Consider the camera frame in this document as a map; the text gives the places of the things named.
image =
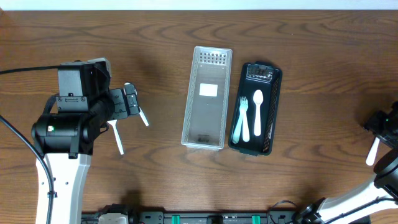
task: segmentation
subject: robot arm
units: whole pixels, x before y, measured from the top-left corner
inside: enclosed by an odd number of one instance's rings
[[[302,223],[351,223],[389,208],[398,208],[398,151],[388,152],[374,167],[375,175],[340,197],[321,199],[300,213]]]
[[[141,115],[134,85],[109,89],[110,64],[105,58],[61,64],[58,69],[60,94],[49,99],[43,115],[32,127],[34,145],[49,168],[54,182],[51,223],[80,223],[83,189],[91,164],[94,140],[112,123],[118,147],[123,147],[116,121]],[[57,102],[58,113],[50,114]],[[39,199],[36,223],[47,219],[49,184],[37,161]]]

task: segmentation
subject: white wall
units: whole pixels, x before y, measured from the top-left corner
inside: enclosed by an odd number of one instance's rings
[[[398,0],[0,0],[3,10],[398,9]]]

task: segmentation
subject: cable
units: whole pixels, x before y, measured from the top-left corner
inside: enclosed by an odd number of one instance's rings
[[[105,130],[102,131],[102,132],[100,132],[99,134],[103,134],[103,133],[107,132],[107,131],[109,130],[109,125],[108,125],[108,123],[104,123],[103,126],[101,126],[101,128],[105,128]]]
[[[6,119],[4,119],[0,115],[0,121],[7,126],[7,128],[11,129],[11,131],[16,134],[26,145],[27,147],[35,154],[37,160],[41,163],[43,166],[45,175],[47,176],[47,180],[49,182],[49,208],[47,210],[47,224],[51,223],[51,214],[52,214],[52,205],[53,205],[53,200],[54,200],[54,181],[51,176],[51,173],[49,171],[49,168],[45,164],[43,158],[40,156],[39,152],[33,147],[33,145],[29,142],[28,139],[25,138],[23,134],[21,134],[10,122],[8,122]]]
[[[290,203],[290,204],[294,205],[296,208],[298,207],[294,202],[292,202],[292,201],[290,201],[290,200],[281,200],[280,202],[277,202],[275,205],[273,205],[271,208],[269,208],[269,209],[268,209],[268,212],[267,212],[267,216],[271,219],[271,221],[272,221],[274,224],[277,224],[277,223],[274,221],[274,219],[272,218],[272,215],[270,214],[270,213],[271,213],[271,210],[274,209],[276,206],[282,204],[282,203]],[[288,223],[286,223],[286,224],[294,223],[294,219],[293,219],[293,218],[292,218],[292,220],[293,220],[293,221],[288,222]]]
[[[14,72],[27,72],[27,71],[36,71],[36,70],[56,69],[56,68],[60,68],[60,67],[62,67],[62,65],[42,66],[42,67],[32,67],[32,68],[17,68],[17,69],[0,71],[0,75],[14,73]]]
[[[325,224],[331,224],[332,222],[337,221],[340,218],[347,217],[348,215],[352,215],[352,214],[354,214],[354,213],[356,213],[356,212],[358,212],[358,211],[360,211],[362,209],[368,208],[368,207],[370,207],[370,206],[372,206],[374,204],[377,204],[377,203],[383,202],[383,201],[391,201],[391,202],[395,202],[395,203],[398,202],[396,199],[393,199],[393,198],[381,198],[381,199],[379,199],[379,197],[378,197],[378,198],[374,199],[373,201],[371,201],[371,202],[369,202],[367,204],[364,204],[364,205],[362,205],[362,206],[360,206],[358,208],[355,208],[354,210],[351,210],[351,211],[349,211],[347,213],[343,213],[343,214],[337,216],[336,218],[333,218],[333,219],[329,220]]]
[[[57,96],[60,96],[59,93],[50,96],[50,98],[45,102],[43,114],[49,114],[51,112],[52,106],[57,101]]]

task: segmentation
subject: green connector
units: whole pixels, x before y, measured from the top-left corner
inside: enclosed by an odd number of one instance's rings
[[[172,224],[180,224],[180,216],[179,215],[172,216]]]
[[[252,223],[253,224],[261,224],[261,219],[259,215],[253,215],[251,217]]]

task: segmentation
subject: clear plastic tray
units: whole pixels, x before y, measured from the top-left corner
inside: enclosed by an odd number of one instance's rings
[[[224,147],[232,50],[196,46],[181,144],[198,149]]]

